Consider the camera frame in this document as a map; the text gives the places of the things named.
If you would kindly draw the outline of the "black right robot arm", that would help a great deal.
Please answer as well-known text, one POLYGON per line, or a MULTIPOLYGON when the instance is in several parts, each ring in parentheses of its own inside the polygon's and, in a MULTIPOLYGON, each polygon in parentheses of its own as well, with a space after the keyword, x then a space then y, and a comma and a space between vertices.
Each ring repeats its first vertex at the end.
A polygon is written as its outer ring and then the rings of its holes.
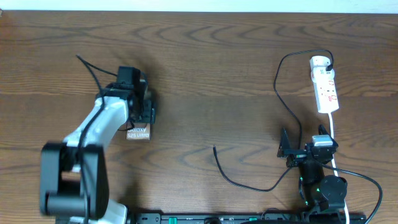
POLYGON ((323 125, 303 149, 293 149, 285 129, 280 132, 277 157, 286 159, 288 168, 298 167, 300 189, 312 212, 336 213, 345 207, 347 182, 342 177, 325 175, 323 166, 331 162, 338 148, 337 142, 323 125))

